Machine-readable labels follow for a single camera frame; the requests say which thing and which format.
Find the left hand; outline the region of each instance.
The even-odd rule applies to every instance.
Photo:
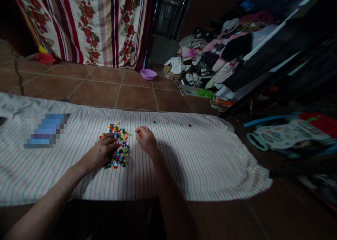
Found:
[[[113,134],[100,138],[97,143],[77,162],[85,174],[102,167],[110,160],[111,153],[119,147]]]

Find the purple bowl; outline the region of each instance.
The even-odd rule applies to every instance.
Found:
[[[143,79],[146,79],[146,80],[154,80],[154,78],[157,76],[157,73],[150,69],[143,69],[140,71],[140,73]]]

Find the electrical cord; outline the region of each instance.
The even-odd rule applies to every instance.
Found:
[[[24,95],[24,87],[22,86],[22,81],[23,81],[23,78],[21,77],[19,71],[18,71],[18,55],[16,55],[14,53],[14,49],[12,49],[12,55],[15,56],[15,59],[14,59],[14,68],[15,68],[15,72],[16,74],[19,76],[19,86],[21,88],[21,95],[23,96]]]

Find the small colorful bricks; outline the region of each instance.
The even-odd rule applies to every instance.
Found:
[[[104,164],[104,169],[117,169],[118,165],[122,166],[122,168],[126,168],[129,155],[130,155],[130,145],[128,142],[128,136],[131,136],[125,129],[121,129],[118,127],[119,123],[110,124],[108,128],[108,132],[103,133],[99,136],[99,138],[107,135],[114,134],[115,139],[117,140],[117,144],[119,144],[119,149],[117,149],[111,157],[111,160]]]

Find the floral curtain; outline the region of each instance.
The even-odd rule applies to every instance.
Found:
[[[70,62],[139,69],[156,0],[17,0],[38,36]]]

